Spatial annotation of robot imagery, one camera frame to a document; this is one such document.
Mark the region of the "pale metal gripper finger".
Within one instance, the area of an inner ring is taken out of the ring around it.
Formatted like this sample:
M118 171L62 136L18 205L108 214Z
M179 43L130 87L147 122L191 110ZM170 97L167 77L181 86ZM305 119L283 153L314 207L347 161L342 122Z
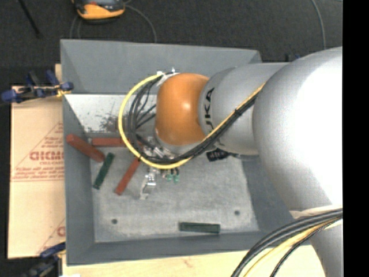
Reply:
M142 183L140 197L148 197L152 193L152 175L147 174Z
M150 194L155 190L156 182L147 182L144 186L144 199L147 199Z

